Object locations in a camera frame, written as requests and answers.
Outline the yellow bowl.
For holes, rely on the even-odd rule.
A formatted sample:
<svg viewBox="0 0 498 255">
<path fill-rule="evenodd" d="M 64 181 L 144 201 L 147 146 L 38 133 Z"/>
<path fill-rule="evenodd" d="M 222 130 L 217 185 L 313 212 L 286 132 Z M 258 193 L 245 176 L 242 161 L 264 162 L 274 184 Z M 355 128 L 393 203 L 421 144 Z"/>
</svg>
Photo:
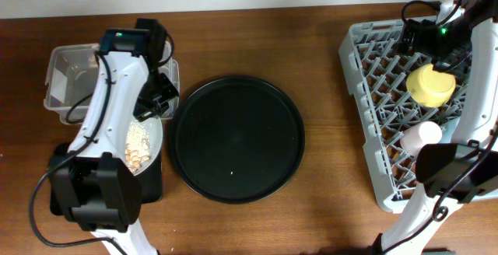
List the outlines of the yellow bowl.
<svg viewBox="0 0 498 255">
<path fill-rule="evenodd" d="M 411 72 L 406 89 L 411 97 L 425 107 L 441 107 L 447 103 L 456 89 L 456 78 L 446 72 L 437 72 L 427 64 Z"/>
</svg>

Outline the grey plate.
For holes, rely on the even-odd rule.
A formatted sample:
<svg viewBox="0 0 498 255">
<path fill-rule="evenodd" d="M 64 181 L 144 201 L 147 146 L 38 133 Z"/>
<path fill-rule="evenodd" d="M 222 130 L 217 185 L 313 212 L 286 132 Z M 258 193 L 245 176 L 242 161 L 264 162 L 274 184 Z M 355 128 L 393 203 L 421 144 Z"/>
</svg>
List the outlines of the grey plate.
<svg viewBox="0 0 498 255">
<path fill-rule="evenodd" d="M 163 143 L 163 125 L 158 117 L 149 118 L 148 120 L 139 123 L 149 132 L 151 159 L 143 169 L 139 170 L 136 174 L 132 173 L 134 176 L 139 175 L 149 167 L 158 155 L 158 151 L 161 150 Z"/>
</svg>

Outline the food scraps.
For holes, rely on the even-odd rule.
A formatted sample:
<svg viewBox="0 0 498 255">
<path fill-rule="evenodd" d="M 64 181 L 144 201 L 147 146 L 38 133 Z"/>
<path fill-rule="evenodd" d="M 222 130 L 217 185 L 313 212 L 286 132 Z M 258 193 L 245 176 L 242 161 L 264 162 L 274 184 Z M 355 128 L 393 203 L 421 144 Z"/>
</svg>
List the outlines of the food scraps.
<svg viewBox="0 0 498 255">
<path fill-rule="evenodd" d="M 150 159 L 149 132 L 139 122 L 131 122 L 125 142 L 125 165 L 136 174 Z"/>
</svg>

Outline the pink cup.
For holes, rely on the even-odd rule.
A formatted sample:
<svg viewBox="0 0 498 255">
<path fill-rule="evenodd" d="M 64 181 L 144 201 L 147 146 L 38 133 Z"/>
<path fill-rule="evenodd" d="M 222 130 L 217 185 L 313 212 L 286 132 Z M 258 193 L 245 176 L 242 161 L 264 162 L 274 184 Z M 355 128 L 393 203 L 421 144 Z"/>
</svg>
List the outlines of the pink cup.
<svg viewBox="0 0 498 255">
<path fill-rule="evenodd" d="M 412 156 L 427 144 L 437 144 L 442 138 L 440 126 L 432 121 L 423 121 L 403 132 L 400 139 L 402 149 Z"/>
</svg>

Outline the blue cup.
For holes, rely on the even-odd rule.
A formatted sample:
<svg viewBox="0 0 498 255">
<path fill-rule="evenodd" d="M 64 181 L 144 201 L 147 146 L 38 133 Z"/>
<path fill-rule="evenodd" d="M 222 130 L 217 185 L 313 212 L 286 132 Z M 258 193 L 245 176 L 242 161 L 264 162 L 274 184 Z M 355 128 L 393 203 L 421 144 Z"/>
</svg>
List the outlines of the blue cup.
<svg viewBox="0 0 498 255">
<path fill-rule="evenodd" d="M 455 119 L 452 119 L 452 120 L 441 125 L 442 137 L 441 137 L 440 143 L 447 144 L 447 143 L 451 142 L 452 135 L 455 132 L 459 121 L 460 121 L 460 117 L 456 117 Z"/>
</svg>

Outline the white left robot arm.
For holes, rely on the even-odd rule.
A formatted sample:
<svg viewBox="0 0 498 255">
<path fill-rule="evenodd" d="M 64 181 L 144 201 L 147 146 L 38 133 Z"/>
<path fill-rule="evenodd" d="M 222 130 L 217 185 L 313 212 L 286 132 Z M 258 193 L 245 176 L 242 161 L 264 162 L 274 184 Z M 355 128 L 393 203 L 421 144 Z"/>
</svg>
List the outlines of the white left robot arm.
<svg viewBox="0 0 498 255">
<path fill-rule="evenodd" d="M 174 45 L 155 19 L 131 29 L 109 29 L 95 57 L 96 87 L 79 133 L 59 145 L 44 179 L 51 186 L 51 213 L 89 232 L 111 254 L 154 254 L 139 221 L 144 204 L 163 196 L 163 114 L 173 110 L 177 87 L 161 68 Z M 150 131 L 149 159 L 130 166 L 126 137 L 131 123 Z"/>
</svg>

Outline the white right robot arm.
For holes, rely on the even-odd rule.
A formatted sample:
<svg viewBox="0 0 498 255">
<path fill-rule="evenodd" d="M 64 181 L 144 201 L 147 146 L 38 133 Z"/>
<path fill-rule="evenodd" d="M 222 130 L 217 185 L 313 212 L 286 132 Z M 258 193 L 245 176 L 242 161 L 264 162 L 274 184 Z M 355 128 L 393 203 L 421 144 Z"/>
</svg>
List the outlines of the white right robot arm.
<svg viewBox="0 0 498 255">
<path fill-rule="evenodd" d="M 421 254 L 448 217 L 497 189 L 497 0 L 438 0 L 434 17 L 360 23 L 339 54 L 381 208 L 371 254 Z"/>
</svg>

